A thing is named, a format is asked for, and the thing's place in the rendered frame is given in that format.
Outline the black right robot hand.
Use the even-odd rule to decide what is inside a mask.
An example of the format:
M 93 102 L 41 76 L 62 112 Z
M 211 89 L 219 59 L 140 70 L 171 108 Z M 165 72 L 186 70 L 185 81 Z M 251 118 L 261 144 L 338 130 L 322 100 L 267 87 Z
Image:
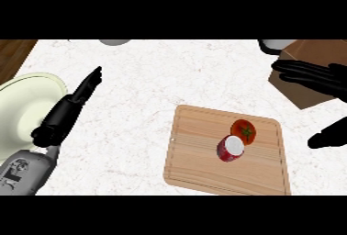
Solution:
M 310 90 L 331 95 L 347 104 L 347 66 L 329 63 L 326 67 L 295 60 L 278 60 L 272 67 L 279 79 L 303 85 Z M 307 147 L 340 147 L 347 145 L 347 117 L 331 124 L 307 140 Z

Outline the red can with white end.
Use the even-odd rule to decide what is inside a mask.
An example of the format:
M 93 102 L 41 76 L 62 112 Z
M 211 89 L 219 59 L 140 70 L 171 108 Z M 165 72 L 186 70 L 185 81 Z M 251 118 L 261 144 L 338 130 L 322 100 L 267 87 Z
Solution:
M 229 135 L 217 145 L 217 155 L 224 162 L 235 161 L 244 154 L 244 143 L 238 136 Z

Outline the white and black appliance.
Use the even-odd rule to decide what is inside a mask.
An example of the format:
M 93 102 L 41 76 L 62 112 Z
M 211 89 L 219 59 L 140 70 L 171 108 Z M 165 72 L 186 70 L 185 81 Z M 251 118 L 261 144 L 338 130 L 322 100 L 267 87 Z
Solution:
M 279 55 L 282 49 L 294 42 L 294 39 L 260 39 L 260 50 L 270 55 Z

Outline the wooden cutting board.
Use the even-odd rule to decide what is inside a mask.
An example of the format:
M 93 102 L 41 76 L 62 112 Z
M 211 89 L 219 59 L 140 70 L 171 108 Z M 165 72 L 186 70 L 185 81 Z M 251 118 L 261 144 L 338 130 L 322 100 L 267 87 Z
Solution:
M 217 144 L 239 119 L 255 126 L 255 141 L 232 162 L 220 160 Z M 164 166 L 164 180 L 217 195 L 286 195 L 289 175 L 279 122 L 233 112 L 180 105 Z

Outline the grey round object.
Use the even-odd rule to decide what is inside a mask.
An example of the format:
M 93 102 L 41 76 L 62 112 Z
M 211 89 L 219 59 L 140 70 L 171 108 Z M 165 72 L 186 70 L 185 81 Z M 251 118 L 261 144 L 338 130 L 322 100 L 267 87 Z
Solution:
M 100 42 L 108 46 L 124 45 L 131 39 L 99 39 Z

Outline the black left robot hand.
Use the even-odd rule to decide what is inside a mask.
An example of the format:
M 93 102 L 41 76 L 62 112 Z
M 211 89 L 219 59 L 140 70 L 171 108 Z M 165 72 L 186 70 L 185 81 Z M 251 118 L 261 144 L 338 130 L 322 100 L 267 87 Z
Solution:
M 64 142 L 72 130 L 83 106 L 100 83 L 102 67 L 97 67 L 83 80 L 75 91 L 59 99 L 43 119 L 41 125 L 33 130 L 31 137 L 35 146 L 46 148 L 58 146 Z

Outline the brown cardboard box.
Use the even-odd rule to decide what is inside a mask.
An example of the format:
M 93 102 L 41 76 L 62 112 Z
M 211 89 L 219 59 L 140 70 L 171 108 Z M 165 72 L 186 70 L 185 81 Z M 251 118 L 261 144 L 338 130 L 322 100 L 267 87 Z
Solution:
M 297 39 L 272 68 L 269 82 L 300 109 L 347 101 L 347 40 Z

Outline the pale green plate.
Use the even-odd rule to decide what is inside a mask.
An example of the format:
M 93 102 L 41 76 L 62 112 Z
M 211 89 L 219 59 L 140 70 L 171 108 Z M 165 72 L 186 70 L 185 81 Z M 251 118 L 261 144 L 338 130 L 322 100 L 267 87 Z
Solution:
M 31 132 L 66 95 L 50 73 L 28 73 L 0 85 L 0 163 L 19 150 L 34 150 Z

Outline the red tomato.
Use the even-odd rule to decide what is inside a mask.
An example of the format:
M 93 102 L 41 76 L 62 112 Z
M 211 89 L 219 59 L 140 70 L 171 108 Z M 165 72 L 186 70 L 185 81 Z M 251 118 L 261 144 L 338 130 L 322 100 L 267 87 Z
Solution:
M 255 126 L 245 119 L 238 119 L 230 127 L 230 134 L 238 136 L 245 145 L 251 145 L 255 140 Z

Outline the brown wooden surface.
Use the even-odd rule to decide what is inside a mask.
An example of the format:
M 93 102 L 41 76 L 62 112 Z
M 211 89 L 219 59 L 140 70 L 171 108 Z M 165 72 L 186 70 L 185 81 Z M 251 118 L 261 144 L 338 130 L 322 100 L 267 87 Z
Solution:
M 0 39 L 0 84 L 13 78 L 37 42 L 35 39 Z

